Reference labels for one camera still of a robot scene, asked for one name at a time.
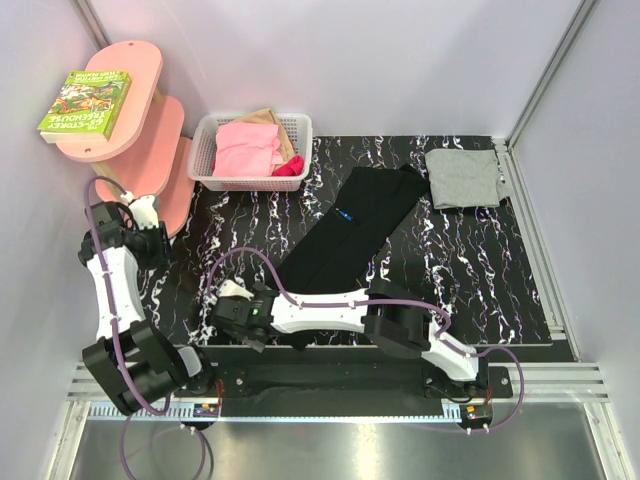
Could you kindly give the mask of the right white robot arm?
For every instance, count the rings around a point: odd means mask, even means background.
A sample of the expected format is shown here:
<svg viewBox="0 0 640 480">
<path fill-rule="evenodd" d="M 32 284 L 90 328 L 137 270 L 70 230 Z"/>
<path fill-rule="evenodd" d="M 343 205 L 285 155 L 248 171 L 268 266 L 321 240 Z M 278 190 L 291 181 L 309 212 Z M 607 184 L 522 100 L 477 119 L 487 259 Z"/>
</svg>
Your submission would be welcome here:
<svg viewBox="0 0 640 480">
<path fill-rule="evenodd" d="M 388 356 L 423 360 L 445 375 L 446 397 L 488 393 L 487 362 L 448 332 L 446 311 L 381 282 L 337 294 L 294 294 L 256 284 L 251 291 L 224 281 L 213 307 L 219 329 L 256 351 L 271 339 L 320 330 L 362 334 Z"/>
</svg>

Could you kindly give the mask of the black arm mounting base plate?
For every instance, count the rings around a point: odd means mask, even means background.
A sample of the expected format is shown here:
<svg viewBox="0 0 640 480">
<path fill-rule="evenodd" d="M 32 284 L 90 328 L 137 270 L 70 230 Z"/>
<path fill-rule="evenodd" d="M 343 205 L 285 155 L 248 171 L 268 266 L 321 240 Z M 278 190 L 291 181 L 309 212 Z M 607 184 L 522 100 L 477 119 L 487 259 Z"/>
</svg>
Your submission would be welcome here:
<svg viewBox="0 0 640 480">
<path fill-rule="evenodd" d="M 222 417 L 303 420 L 408 420 L 441 416 L 454 400 L 483 402 L 514 396 L 507 369 L 484 365 L 481 380 L 465 386 L 423 359 L 398 359 L 371 346 L 206 347 L 203 354 L 222 384 Z"/>
</svg>

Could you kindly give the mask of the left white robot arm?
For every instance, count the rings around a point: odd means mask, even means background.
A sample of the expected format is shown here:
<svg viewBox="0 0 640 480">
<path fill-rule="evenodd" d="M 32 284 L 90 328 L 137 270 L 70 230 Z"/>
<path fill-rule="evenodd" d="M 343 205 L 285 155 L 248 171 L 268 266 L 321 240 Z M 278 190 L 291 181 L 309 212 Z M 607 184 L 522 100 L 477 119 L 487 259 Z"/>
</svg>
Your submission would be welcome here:
<svg viewBox="0 0 640 480">
<path fill-rule="evenodd" d="M 163 415 L 168 407 L 153 403 L 183 388 L 196 396 L 208 394 L 216 382 L 214 369 L 196 348 L 172 345 L 144 315 L 138 272 L 171 259 L 155 197 L 101 202 L 85 213 L 90 230 L 78 256 L 93 277 L 99 306 L 96 342 L 82 351 L 87 370 L 126 416 Z"/>
</svg>

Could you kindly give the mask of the black daisy print t-shirt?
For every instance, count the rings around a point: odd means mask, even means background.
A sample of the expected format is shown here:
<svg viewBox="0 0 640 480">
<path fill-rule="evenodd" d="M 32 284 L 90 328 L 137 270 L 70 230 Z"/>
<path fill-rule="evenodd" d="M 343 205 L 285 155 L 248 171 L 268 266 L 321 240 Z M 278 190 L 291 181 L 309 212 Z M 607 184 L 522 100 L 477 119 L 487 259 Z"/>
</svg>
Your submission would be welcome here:
<svg viewBox="0 0 640 480">
<path fill-rule="evenodd" d="M 356 288 L 429 182 L 414 168 L 355 167 L 334 204 L 277 268 L 289 292 L 336 294 Z"/>
</svg>

